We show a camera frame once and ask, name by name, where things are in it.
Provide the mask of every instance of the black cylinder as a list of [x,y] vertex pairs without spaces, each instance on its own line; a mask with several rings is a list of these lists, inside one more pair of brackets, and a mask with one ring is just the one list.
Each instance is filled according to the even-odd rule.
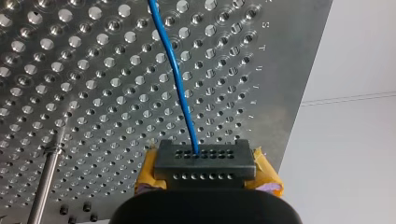
[[64,204],[61,206],[61,209],[59,210],[59,214],[61,214],[62,216],[66,216],[67,213],[69,213],[69,207]]
[[84,212],[91,212],[91,203],[84,203],[84,206],[82,206],[82,211]]
[[96,222],[98,220],[98,216],[96,214],[91,214],[90,221]]

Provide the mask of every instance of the hole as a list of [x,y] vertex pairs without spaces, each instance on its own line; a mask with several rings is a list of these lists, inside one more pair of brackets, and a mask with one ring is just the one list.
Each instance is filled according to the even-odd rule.
[[128,5],[120,5],[119,15],[122,16],[123,18],[129,17],[129,15],[131,15],[131,8]]
[[177,11],[180,13],[184,13],[189,10],[189,3],[184,0],[178,1],[176,5]]
[[190,36],[190,30],[187,27],[181,27],[180,30],[178,31],[178,35],[180,38],[184,39]]
[[43,38],[40,40],[40,46],[42,49],[50,50],[53,49],[53,42],[50,39]]
[[147,73],[154,73],[155,72],[155,67],[154,66],[148,66],[146,68]]
[[177,49],[178,44],[176,41],[172,41],[172,49]]
[[228,69],[228,75],[235,76],[236,74],[238,74],[238,69],[236,67]]
[[61,9],[58,12],[59,20],[69,22],[73,19],[73,14],[67,9]]
[[0,14],[0,25],[3,27],[8,27],[12,25],[12,20],[8,16]]
[[225,61],[225,59],[220,59],[219,67],[225,66],[226,64],[227,64],[227,61]]
[[91,19],[96,21],[102,17],[102,10],[99,7],[90,7],[90,9],[88,9],[88,14]]
[[231,49],[230,49],[230,55],[231,56],[236,56],[236,55],[238,55],[239,54],[239,48],[238,47],[232,47]]
[[242,76],[240,79],[241,83],[247,82],[248,81],[248,76]]
[[136,34],[132,31],[125,33],[124,39],[128,43],[134,43],[136,41]]
[[150,52],[151,51],[151,45],[150,44],[142,45],[142,51],[143,52]]
[[213,87],[209,87],[206,89],[206,95],[213,95],[215,93],[215,89]]
[[30,23],[34,25],[38,25],[43,21],[43,17],[40,15],[40,13],[35,11],[30,11],[29,13],[27,13],[27,19]]
[[227,108],[233,108],[233,106],[235,105],[235,103],[234,102],[229,102],[229,103],[227,103]]
[[224,47],[228,43],[228,38],[226,36],[223,36],[219,39],[219,47]]
[[148,26],[148,22],[146,20],[144,20],[144,19],[139,19],[139,20],[137,20],[137,25],[136,26],[138,28],[140,28],[140,29],[143,29],[146,26]]
[[96,37],[96,41],[98,42],[98,44],[100,45],[106,45],[108,43],[108,35],[105,34],[99,34]]
[[244,44],[248,44],[253,40],[253,36],[252,35],[246,35],[244,37]]
[[227,121],[228,123],[230,123],[230,122],[233,122],[233,117],[227,117],[226,119],[225,119],[225,121]]
[[181,176],[181,178],[183,178],[183,179],[189,179],[189,175],[187,175],[187,174],[183,174],[182,176]]
[[221,79],[218,80],[218,85],[219,86],[224,85],[224,83],[225,83],[225,79],[224,78],[221,78]]
[[221,12],[219,14],[219,21],[225,22],[228,19],[230,19],[230,14],[228,14],[228,12]]
[[192,43],[192,45],[196,48],[196,49],[198,49],[198,48],[200,48],[202,45],[203,45],[204,43],[202,42],[202,40],[194,40],[194,42]]
[[205,28],[205,34],[207,36],[212,36],[216,33],[216,27],[214,25],[208,25]]
[[202,68],[203,66],[204,66],[204,63],[201,62],[201,61],[196,62],[195,65],[194,65],[195,69],[200,69],[200,68]]
[[216,0],[206,0],[205,1],[205,8],[208,11],[211,11],[211,10],[213,10],[216,7],[217,4],[218,3],[216,2]]

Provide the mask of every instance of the white background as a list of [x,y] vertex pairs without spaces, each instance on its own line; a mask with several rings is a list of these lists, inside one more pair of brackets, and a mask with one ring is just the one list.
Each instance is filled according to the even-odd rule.
[[333,1],[279,172],[304,224],[396,223],[395,9]]

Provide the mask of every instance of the metal pin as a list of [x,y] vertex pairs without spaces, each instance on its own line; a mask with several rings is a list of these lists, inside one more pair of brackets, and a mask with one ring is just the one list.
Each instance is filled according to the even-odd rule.
[[46,163],[44,164],[43,173],[35,193],[35,201],[33,202],[27,224],[40,224],[41,222],[46,201],[49,196],[53,174],[55,173],[56,165],[61,153],[62,150],[57,147],[54,151],[47,154]]

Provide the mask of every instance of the blue wire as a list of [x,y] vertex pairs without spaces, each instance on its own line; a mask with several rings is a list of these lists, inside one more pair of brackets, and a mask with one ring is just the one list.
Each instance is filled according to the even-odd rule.
[[175,53],[172,50],[171,42],[169,41],[168,35],[163,28],[163,21],[161,20],[160,11],[157,8],[156,0],[148,0],[149,9],[151,11],[152,19],[158,30],[163,46],[165,47],[166,54],[169,58],[169,63],[172,66],[175,84],[177,89],[178,99],[180,100],[181,110],[183,111],[184,118],[186,119],[187,129],[189,130],[192,149],[195,154],[199,154],[199,147],[197,136],[195,134],[194,125],[192,124],[192,119],[189,111],[189,104],[187,103],[186,97],[184,96],[183,79],[181,77],[180,71],[178,70],[178,64],[176,60]]

